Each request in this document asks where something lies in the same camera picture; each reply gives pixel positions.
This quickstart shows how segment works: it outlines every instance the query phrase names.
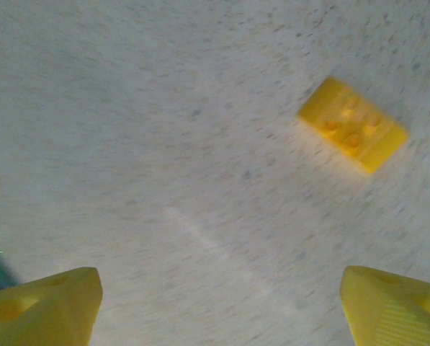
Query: white speckled surface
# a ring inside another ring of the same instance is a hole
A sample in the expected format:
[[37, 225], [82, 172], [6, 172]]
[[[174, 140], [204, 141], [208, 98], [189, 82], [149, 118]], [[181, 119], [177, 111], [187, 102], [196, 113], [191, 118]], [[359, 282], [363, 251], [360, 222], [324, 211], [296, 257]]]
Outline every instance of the white speckled surface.
[[[430, 0], [0, 1], [0, 250], [99, 269], [91, 345], [352, 345], [347, 265], [430, 281]], [[363, 177], [334, 73], [411, 129]]]

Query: yellow lego brick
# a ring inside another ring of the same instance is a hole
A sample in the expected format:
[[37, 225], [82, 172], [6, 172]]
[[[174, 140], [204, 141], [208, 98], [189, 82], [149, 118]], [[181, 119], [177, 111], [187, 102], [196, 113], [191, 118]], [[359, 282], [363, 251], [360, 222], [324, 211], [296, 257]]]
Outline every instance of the yellow lego brick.
[[356, 346], [430, 346], [430, 283], [347, 267], [341, 301]]
[[335, 78], [327, 78], [298, 117], [370, 174], [408, 139], [407, 130]]
[[0, 290], [0, 346], [86, 346], [101, 300], [89, 267]]

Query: yellow plastic part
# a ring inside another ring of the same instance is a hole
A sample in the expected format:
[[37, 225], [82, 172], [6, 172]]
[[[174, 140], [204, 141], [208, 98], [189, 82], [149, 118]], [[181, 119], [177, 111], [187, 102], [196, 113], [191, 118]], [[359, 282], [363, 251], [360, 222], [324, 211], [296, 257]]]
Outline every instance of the yellow plastic part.
[[319, 86], [298, 117], [370, 174], [408, 139], [404, 127], [333, 77]]
[[356, 346], [430, 346], [430, 283], [347, 267], [341, 300]]
[[86, 346], [101, 300], [90, 267], [0, 290], [0, 346]]

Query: speckled floor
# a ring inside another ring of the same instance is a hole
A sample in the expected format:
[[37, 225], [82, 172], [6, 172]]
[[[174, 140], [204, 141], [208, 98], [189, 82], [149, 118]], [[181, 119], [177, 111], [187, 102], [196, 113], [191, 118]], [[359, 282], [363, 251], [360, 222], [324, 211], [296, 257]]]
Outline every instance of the speckled floor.
[[[373, 177], [330, 73], [411, 130]], [[99, 269], [91, 345], [353, 345], [345, 266], [430, 281], [430, 0], [0, 0], [0, 250]]]

